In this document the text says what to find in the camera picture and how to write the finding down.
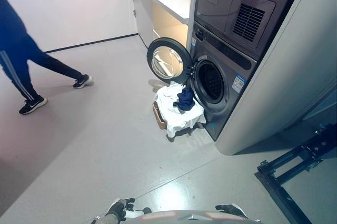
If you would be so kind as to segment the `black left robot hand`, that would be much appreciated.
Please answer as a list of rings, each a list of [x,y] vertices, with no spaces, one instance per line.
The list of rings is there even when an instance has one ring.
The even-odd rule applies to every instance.
[[[143,210],[135,210],[135,201],[135,198],[117,198],[104,216],[113,215],[117,218],[117,220],[125,221],[126,219],[134,219],[152,213],[152,210],[149,207],[145,207]]]

